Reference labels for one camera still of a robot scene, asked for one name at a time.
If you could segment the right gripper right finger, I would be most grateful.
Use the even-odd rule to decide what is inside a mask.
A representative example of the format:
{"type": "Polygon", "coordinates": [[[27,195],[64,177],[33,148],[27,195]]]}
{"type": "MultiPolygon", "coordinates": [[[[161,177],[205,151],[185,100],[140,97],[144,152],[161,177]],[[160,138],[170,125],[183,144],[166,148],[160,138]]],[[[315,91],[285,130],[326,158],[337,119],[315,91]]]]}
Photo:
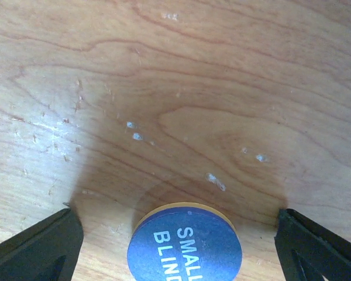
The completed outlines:
{"type": "Polygon", "coordinates": [[[274,237],[285,280],[351,280],[351,243],[293,209],[274,237]]]}

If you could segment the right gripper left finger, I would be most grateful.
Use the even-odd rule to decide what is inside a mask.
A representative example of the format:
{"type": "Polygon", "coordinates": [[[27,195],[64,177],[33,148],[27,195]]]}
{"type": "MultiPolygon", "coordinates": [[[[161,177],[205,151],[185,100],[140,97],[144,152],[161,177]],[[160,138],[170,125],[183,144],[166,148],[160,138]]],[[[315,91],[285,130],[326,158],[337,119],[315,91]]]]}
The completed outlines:
{"type": "Polygon", "coordinates": [[[64,208],[0,243],[0,280],[71,280],[84,239],[64,208]]]}

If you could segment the purple dealer button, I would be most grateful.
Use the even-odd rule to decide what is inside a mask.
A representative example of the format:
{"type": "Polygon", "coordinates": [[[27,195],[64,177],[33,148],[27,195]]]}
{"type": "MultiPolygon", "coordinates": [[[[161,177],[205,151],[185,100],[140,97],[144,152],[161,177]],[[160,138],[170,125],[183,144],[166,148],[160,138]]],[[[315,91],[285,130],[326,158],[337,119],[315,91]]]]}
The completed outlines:
{"type": "Polygon", "coordinates": [[[166,204],[133,229],[127,251],[135,280],[235,280],[243,260],[232,222],[207,205],[166,204]]]}

